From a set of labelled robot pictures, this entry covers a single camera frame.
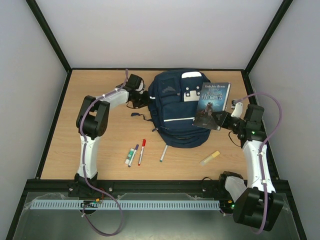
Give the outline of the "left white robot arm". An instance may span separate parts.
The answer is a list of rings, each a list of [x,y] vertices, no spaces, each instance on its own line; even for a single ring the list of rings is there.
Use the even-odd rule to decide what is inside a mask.
[[[107,130],[111,109],[132,103],[135,109],[145,107],[149,103],[148,92],[144,80],[135,74],[125,76],[123,83],[112,91],[100,96],[87,95],[82,102],[76,119],[76,127],[80,134],[80,164],[74,181],[96,187],[98,179],[97,156],[101,137]]]

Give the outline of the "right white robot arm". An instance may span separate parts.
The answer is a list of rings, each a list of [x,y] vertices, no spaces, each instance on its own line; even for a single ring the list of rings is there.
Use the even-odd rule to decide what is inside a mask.
[[[261,106],[249,104],[244,118],[227,111],[211,115],[219,127],[232,131],[240,140],[247,166],[247,180],[237,173],[224,171],[219,177],[218,191],[232,197],[233,220],[257,228],[258,234],[272,230],[284,205],[268,169],[267,135],[261,130],[264,111]]]

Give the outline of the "navy blue backpack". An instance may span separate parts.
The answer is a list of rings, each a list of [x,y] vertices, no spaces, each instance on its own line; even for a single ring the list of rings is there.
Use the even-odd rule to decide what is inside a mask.
[[[149,122],[166,145],[190,149],[205,143],[210,130],[194,125],[198,101],[204,83],[211,81],[193,69],[159,73],[148,87]]]

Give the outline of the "dark blue Wuthering Heights book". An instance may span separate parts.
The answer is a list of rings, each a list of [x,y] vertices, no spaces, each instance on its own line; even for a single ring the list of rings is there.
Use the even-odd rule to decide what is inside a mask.
[[[220,130],[213,118],[214,112],[225,110],[231,84],[229,82],[205,82],[199,93],[193,125],[209,130]]]

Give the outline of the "green cap marker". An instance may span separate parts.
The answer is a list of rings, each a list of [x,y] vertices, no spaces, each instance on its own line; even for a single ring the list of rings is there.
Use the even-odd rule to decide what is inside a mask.
[[[159,161],[160,161],[161,163],[163,162],[163,160],[164,160],[164,158],[165,158],[167,149],[168,149],[168,145],[166,144],[165,147],[164,147],[164,149],[163,149],[163,152],[162,152],[162,154],[161,154],[161,157],[160,157],[160,159],[159,159]]]

